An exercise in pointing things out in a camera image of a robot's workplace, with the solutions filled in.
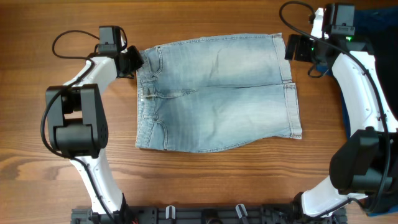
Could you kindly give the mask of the light blue denim shorts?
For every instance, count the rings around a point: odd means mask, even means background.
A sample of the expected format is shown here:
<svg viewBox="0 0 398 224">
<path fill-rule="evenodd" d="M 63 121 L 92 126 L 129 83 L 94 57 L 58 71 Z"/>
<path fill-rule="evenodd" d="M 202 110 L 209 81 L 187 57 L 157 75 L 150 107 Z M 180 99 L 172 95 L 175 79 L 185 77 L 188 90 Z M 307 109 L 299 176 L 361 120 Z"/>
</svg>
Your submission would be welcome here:
<svg viewBox="0 0 398 224">
<path fill-rule="evenodd" d="M 281 34 L 234 34 L 141 52 L 142 149 L 220 152 L 269 137 L 300 139 L 297 87 Z"/>
</svg>

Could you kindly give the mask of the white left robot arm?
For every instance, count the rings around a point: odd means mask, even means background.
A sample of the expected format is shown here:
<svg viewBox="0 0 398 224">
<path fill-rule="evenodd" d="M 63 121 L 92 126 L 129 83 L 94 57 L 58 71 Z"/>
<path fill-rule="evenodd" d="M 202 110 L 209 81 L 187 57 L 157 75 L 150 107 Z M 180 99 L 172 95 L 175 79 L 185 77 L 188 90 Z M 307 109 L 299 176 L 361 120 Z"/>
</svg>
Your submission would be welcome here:
<svg viewBox="0 0 398 224">
<path fill-rule="evenodd" d="M 106 158 L 109 129 L 101 95 L 118 78 L 133 78 L 144 62 L 119 26 L 101 26 L 95 38 L 82 70 L 47 88 L 40 136 L 52 154 L 71 162 L 90 196 L 91 207 L 74 209 L 72 223 L 134 223 Z"/>
</svg>

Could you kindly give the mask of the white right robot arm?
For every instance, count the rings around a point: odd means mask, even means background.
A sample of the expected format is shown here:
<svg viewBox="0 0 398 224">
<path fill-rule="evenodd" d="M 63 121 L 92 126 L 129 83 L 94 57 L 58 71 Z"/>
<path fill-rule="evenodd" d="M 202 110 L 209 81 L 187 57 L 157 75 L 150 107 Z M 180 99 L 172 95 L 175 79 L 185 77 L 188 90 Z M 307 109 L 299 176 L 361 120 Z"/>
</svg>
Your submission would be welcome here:
<svg viewBox="0 0 398 224">
<path fill-rule="evenodd" d="M 379 84 L 370 41 L 334 35 L 318 43 L 291 34 L 285 58 L 327 66 L 341 90 L 348 139 L 331 158 L 326 179 L 273 209 L 299 223 L 332 220 L 351 202 L 370 217 L 396 212 L 397 120 Z"/>
</svg>

